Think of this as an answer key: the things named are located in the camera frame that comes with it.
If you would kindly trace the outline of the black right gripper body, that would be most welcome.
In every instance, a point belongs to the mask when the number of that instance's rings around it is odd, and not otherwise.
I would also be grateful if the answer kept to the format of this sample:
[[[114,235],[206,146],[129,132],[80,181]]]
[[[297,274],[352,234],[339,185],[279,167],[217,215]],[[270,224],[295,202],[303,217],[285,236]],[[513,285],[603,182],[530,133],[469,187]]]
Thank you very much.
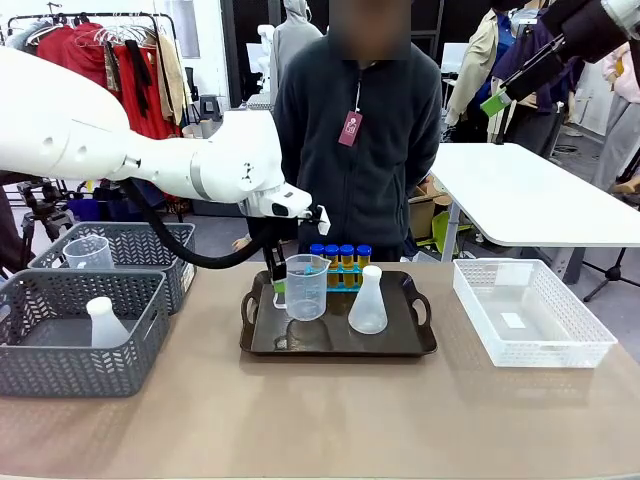
[[[554,38],[553,51],[564,63],[579,58],[595,63],[629,40],[613,1],[555,1],[542,15]]]

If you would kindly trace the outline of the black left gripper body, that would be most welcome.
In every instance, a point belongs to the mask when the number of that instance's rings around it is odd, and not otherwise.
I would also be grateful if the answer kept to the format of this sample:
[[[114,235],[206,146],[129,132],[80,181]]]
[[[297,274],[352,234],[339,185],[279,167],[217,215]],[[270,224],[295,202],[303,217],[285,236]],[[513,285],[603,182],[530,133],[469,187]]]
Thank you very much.
[[[267,265],[277,265],[284,261],[282,244],[296,240],[298,220],[280,217],[247,218],[251,241],[256,241]]]

